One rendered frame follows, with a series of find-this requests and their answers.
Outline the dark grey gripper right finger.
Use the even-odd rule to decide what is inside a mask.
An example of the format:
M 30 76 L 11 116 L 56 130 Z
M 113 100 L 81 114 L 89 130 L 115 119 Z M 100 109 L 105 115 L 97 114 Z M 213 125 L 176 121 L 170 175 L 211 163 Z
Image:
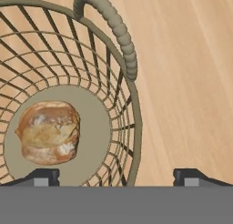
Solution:
M 173 170 L 174 187 L 207 187 L 226 186 L 231 187 L 227 182 L 209 178 L 196 168 L 175 168 Z

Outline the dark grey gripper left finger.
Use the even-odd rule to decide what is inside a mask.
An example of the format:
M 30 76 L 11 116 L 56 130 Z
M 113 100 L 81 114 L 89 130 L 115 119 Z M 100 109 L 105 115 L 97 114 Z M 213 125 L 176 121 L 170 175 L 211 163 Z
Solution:
M 4 184 L 4 187 L 59 187 L 60 171 L 58 168 L 37 168 L 24 178 Z

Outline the brown bread roll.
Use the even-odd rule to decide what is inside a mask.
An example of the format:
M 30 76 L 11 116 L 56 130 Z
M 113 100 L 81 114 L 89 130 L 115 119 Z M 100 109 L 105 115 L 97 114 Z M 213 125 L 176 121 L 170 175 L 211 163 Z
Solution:
M 15 133 L 26 160 L 45 166 L 66 163 L 77 153 L 80 116 L 65 101 L 38 102 L 22 113 Z

